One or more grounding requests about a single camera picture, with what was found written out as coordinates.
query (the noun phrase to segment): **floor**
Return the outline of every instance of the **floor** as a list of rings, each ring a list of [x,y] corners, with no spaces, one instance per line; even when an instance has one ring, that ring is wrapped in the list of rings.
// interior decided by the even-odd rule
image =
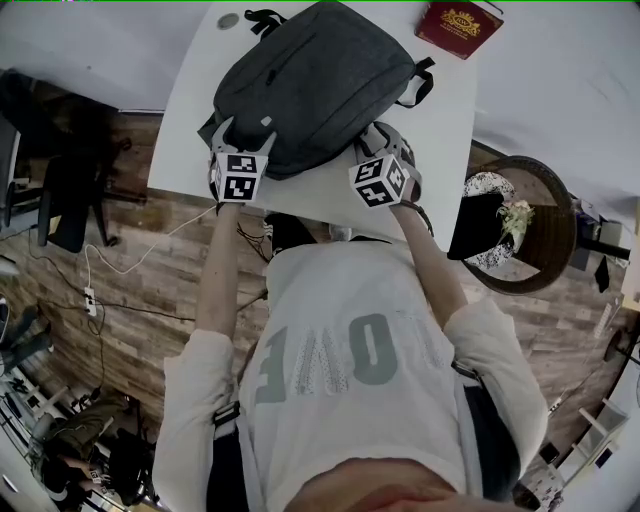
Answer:
[[[159,117],[123,115],[114,121],[115,137],[130,137],[133,147],[116,162],[120,172],[113,186],[130,189],[134,196],[147,196],[146,204],[107,203],[108,229],[120,238],[116,247],[100,247],[95,225],[91,222],[88,226],[87,242],[96,244],[117,268],[136,263],[162,233],[212,204],[203,199],[144,191],[144,177],[160,121]],[[491,158],[480,149],[472,151],[472,162]],[[192,318],[198,279],[214,224],[215,215],[210,213],[172,238],[162,240],[145,262],[127,275],[111,271],[99,261],[95,251],[90,251],[91,285],[96,296],[104,303]],[[250,234],[261,234],[261,219],[257,216],[243,215],[241,225]],[[319,223],[309,225],[318,237],[326,237],[325,227]],[[82,297],[64,283],[49,260],[36,259],[50,258],[70,283],[80,289],[89,279],[84,253],[70,254],[51,244],[36,247],[35,237],[30,248],[28,240],[25,233],[0,244],[0,254],[16,260],[22,271],[18,278],[3,281],[0,292],[9,297],[15,309],[40,301],[53,325],[55,351],[34,356],[25,363],[24,370],[49,391],[63,383],[91,388],[104,380],[105,385],[141,401],[147,425],[153,430],[162,418],[163,359],[180,353],[193,329],[192,321],[107,307],[104,319],[99,311],[93,326],[99,328],[104,323],[98,338],[89,331],[86,313],[60,307],[82,308]],[[239,247],[238,302],[243,304],[263,292],[265,264],[245,240],[240,240]],[[622,367],[621,357],[610,363],[602,362],[611,329],[599,339],[593,331],[606,304],[619,297],[623,270],[610,265],[611,287],[600,294],[593,278],[597,263],[599,259],[593,258],[593,268],[587,272],[568,268],[551,287],[532,296],[518,297],[494,294],[462,265],[456,266],[472,300],[492,296],[513,316],[522,349],[548,403],[551,405],[563,396],[564,402],[552,415],[548,432],[549,440],[561,453],[570,448],[587,426],[578,408],[595,412]],[[260,336],[267,317],[262,299],[240,313],[235,340],[236,370],[247,349]],[[626,321],[621,312],[613,327]]]

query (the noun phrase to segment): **cable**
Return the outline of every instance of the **cable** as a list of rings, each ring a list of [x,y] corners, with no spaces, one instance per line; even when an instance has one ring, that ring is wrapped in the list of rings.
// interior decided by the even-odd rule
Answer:
[[[264,241],[264,235],[262,235],[261,237],[257,237],[257,236],[247,234],[244,231],[244,229],[242,229],[242,226],[240,225],[239,222],[238,222],[238,227],[236,228],[236,232],[247,241],[249,246],[256,252],[256,254],[260,256],[260,258],[262,258],[262,261],[264,261],[265,263],[269,263],[269,259],[265,256],[264,251],[262,250],[262,242]]]
[[[256,297],[254,297],[253,299],[251,299],[249,302],[247,302],[246,304],[243,304],[242,306],[240,306],[237,310],[237,313],[240,313],[240,311],[242,311],[243,309],[248,308],[249,306],[251,306],[251,304],[253,304],[254,302],[259,301],[260,299],[264,299],[267,295],[268,295],[269,291],[265,288],[262,293]]]
[[[102,304],[102,306],[103,307],[110,307],[110,308],[130,309],[131,311],[138,311],[140,313],[149,313],[149,314],[152,314],[152,315],[165,316],[167,318],[174,318],[176,320],[183,320],[183,321],[190,321],[190,322],[194,322],[195,321],[195,318],[191,318],[191,317],[187,317],[187,316],[176,316],[176,315],[172,315],[171,313],[165,313],[164,311],[154,311],[154,310],[151,310],[151,309],[136,308],[136,307],[133,307],[133,306],[125,306],[124,304],[116,304],[116,303],[106,302],[106,303]]]
[[[100,393],[100,389],[102,389],[102,385],[104,384],[104,340],[102,339],[102,329],[104,328],[104,321],[107,318],[107,309],[104,307],[104,304],[102,302],[100,302],[99,300],[96,299],[96,302],[98,304],[100,304],[100,306],[102,306],[102,321],[100,322],[100,326],[98,327],[97,324],[93,321],[93,319],[90,319],[87,322],[87,326],[89,327],[89,330],[91,331],[91,334],[93,334],[94,336],[96,336],[98,338],[98,340],[100,341],[100,366],[102,367],[102,375],[100,377],[100,384],[98,384],[98,394]]]
[[[17,233],[14,233],[13,235],[9,235],[7,237],[0,238],[0,243],[4,242],[6,240],[9,240],[10,238],[13,238],[14,236],[18,236],[18,235],[21,235],[22,233],[26,233],[27,231],[31,231],[31,229],[33,229],[34,227],[35,226],[29,226],[28,228],[23,229],[22,231],[18,231]]]
[[[549,417],[553,416],[556,412],[558,412],[558,409],[560,409],[560,407],[562,407],[565,403],[567,403],[567,401],[569,400],[569,398],[571,398],[573,395],[575,395],[578,391],[580,391],[580,389],[582,388],[582,386],[584,386],[587,381],[596,374],[596,372],[599,372],[600,370],[602,370],[603,367],[603,363],[604,361],[601,361],[600,364],[598,364],[598,366],[596,366],[593,370],[591,370],[589,372],[589,374],[582,379],[582,382],[580,384],[578,384],[574,389],[571,390],[571,392],[566,396],[566,398],[564,398],[559,404],[558,406],[551,412],[551,414],[549,415]]]
[[[98,253],[98,256],[100,257],[100,259],[102,260],[102,262],[107,265],[111,270],[113,270],[114,272],[117,272],[118,274],[124,276],[126,274],[128,274],[129,272],[131,272],[134,268],[136,268],[138,265],[140,265],[145,258],[149,255],[149,253],[151,253],[151,251],[153,251],[156,246],[162,242],[163,240],[166,240],[167,238],[169,238],[171,235],[173,235],[174,233],[177,233],[178,231],[180,231],[183,227],[188,226],[189,224],[191,224],[192,222],[195,222],[196,220],[200,219],[201,217],[204,217],[207,213],[209,213],[212,210],[215,210],[216,207],[212,206],[211,208],[208,208],[207,210],[205,210],[204,212],[202,212],[201,214],[197,215],[196,217],[194,217],[191,220],[188,220],[187,222],[185,222],[184,224],[180,224],[176,229],[174,229],[173,231],[170,231],[169,233],[166,233],[164,235],[162,235],[160,237],[160,239],[153,244],[151,247],[149,247],[149,249],[147,250],[147,252],[144,253],[144,255],[142,256],[142,258],[140,258],[140,260],[134,264],[132,267],[128,268],[127,270],[118,270],[116,267],[114,267],[111,263],[109,263],[105,257],[102,255],[102,253],[100,252],[100,250],[93,244],[87,244],[84,247],[84,255],[85,258],[87,260],[87,271],[89,274],[89,284],[87,284],[88,288],[91,288],[91,265],[89,264],[89,248],[91,247],[93,250],[95,250]]]
[[[84,292],[80,288],[76,288],[73,284],[69,282],[69,280],[66,278],[66,276],[62,273],[62,271],[58,268],[58,266],[55,264],[55,262],[51,258],[49,258],[48,256],[35,256],[33,252],[31,252],[31,231],[29,231],[28,238],[29,238],[29,256],[31,256],[34,260],[46,260],[49,263],[51,263],[51,265],[53,265],[53,268],[56,269],[56,272],[58,272],[58,274],[60,274],[60,277],[62,277],[64,282],[67,283],[67,286],[69,286],[69,288],[71,288],[73,291],[75,291],[76,293],[84,297]]]

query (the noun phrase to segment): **backpack handle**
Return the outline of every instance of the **backpack handle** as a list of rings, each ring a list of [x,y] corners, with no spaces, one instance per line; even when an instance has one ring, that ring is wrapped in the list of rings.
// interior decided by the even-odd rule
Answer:
[[[424,83],[420,86],[418,92],[416,92],[416,101],[413,105],[407,105],[405,103],[396,101],[396,105],[400,105],[404,108],[413,108],[422,103],[422,100],[425,99],[427,97],[427,94],[429,94],[431,92],[431,89],[433,89],[433,75],[429,73],[427,69],[434,64],[435,62],[431,57],[427,57],[426,59],[421,60],[416,64],[416,71],[413,74],[412,79],[416,76],[419,76],[424,80]]]
[[[244,11],[244,17],[245,19],[256,23],[251,28],[251,32],[255,35],[260,35],[262,32],[262,35],[260,35],[261,41],[287,21],[287,18],[280,16],[276,11],[272,11],[271,9],[261,9],[260,11],[251,11],[247,9]]]

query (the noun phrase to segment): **gold emblem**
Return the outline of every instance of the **gold emblem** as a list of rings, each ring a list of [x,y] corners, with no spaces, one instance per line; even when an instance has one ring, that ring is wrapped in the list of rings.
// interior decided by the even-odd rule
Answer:
[[[480,33],[480,23],[474,23],[473,16],[468,12],[456,12],[455,9],[449,9],[448,12],[442,13],[441,19],[470,36],[475,37]]]

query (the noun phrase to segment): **white table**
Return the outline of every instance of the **white table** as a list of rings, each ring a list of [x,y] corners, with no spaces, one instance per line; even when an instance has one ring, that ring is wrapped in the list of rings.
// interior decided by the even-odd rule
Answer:
[[[244,19],[244,10],[273,9],[290,18],[308,5],[311,3],[212,3],[173,87],[153,155],[150,188],[210,197],[209,149],[196,132],[213,112],[213,96],[225,73],[259,42],[250,31],[253,23]],[[430,69],[435,87],[420,106],[412,110],[393,106],[381,119],[411,144],[416,167],[423,176],[420,204],[431,219],[438,245],[447,250],[469,157],[476,61],[473,57],[460,60],[414,35],[424,4],[372,2],[350,7],[396,38],[416,61],[431,56],[436,62]],[[219,30],[218,19],[231,12],[240,15],[240,22],[231,29]],[[418,85],[411,84],[403,99],[410,99]],[[353,165],[355,153],[350,148],[295,178],[265,179],[253,206],[402,239],[388,209],[369,210],[351,191],[347,169]]]

